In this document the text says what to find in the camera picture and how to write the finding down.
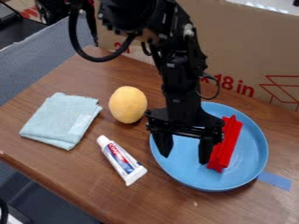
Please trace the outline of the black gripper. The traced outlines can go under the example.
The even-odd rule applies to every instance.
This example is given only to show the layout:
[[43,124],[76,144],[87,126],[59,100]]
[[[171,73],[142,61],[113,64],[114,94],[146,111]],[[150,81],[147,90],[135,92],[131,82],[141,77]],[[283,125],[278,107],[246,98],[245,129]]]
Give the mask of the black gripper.
[[202,107],[202,99],[197,95],[169,95],[166,107],[149,109],[147,129],[154,136],[161,154],[167,158],[174,148],[174,135],[201,139],[199,162],[210,162],[214,145],[223,140],[225,122]]

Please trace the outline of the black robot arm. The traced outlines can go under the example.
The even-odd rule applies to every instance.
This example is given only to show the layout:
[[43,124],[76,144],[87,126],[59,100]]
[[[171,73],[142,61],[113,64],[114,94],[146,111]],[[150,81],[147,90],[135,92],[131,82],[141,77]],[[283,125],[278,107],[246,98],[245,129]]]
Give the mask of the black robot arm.
[[98,15],[111,31],[141,40],[162,75],[166,107],[145,113],[161,154],[171,154],[175,135],[198,138],[206,165],[223,141],[225,122],[202,108],[207,56],[189,13],[175,0],[101,0]]

